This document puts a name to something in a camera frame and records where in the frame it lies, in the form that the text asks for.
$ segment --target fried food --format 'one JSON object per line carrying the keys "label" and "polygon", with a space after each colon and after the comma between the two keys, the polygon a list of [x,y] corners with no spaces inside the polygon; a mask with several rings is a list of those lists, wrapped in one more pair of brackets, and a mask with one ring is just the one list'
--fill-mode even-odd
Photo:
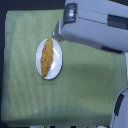
{"label": "fried food", "polygon": [[52,61],[53,61],[53,43],[52,43],[52,39],[48,38],[42,50],[42,57],[40,60],[42,77],[47,76]]}

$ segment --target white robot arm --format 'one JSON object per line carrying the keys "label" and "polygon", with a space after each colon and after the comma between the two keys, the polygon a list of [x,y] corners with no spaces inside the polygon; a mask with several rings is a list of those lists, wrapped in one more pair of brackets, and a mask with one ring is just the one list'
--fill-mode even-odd
{"label": "white robot arm", "polygon": [[[128,7],[107,0],[67,0],[53,37],[124,54],[128,51]],[[128,87],[115,100],[110,128],[128,128]]]}

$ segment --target white plate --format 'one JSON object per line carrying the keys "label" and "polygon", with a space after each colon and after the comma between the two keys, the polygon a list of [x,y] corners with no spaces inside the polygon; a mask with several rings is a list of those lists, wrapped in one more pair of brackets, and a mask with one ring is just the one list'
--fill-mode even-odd
{"label": "white plate", "polygon": [[[41,75],[40,59],[41,59],[42,50],[44,48],[44,44],[45,44],[46,41],[47,41],[47,39],[43,40],[40,43],[40,45],[37,49],[37,52],[36,52],[36,67],[37,67],[37,70],[38,70],[40,75]],[[60,72],[60,69],[61,69],[61,66],[62,66],[62,51],[61,51],[61,48],[55,40],[52,39],[52,42],[53,42],[53,62],[52,62],[51,68],[50,68],[47,76],[44,77],[47,80],[55,78],[58,75],[58,73]]]}

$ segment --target green cloth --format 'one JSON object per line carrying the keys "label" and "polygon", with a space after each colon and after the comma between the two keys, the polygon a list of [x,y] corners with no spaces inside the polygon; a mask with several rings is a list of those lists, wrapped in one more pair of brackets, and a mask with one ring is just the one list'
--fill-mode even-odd
{"label": "green cloth", "polygon": [[59,75],[47,81],[36,69],[37,48],[62,15],[63,10],[6,15],[1,118],[10,126],[110,124],[116,95],[127,84],[125,55],[63,41]]}

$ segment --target green towel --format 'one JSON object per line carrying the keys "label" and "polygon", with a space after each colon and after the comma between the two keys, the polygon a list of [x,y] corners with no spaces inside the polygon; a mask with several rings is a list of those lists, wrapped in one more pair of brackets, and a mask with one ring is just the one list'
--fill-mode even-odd
{"label": "green towel", "polygon": [[36,69],[37,48],[62,15],[63,10],[6,15],[1,118],[10,126],[110,124],[116,95],[127,84],[125,55],[63,41],[59,75],[47,81]]}

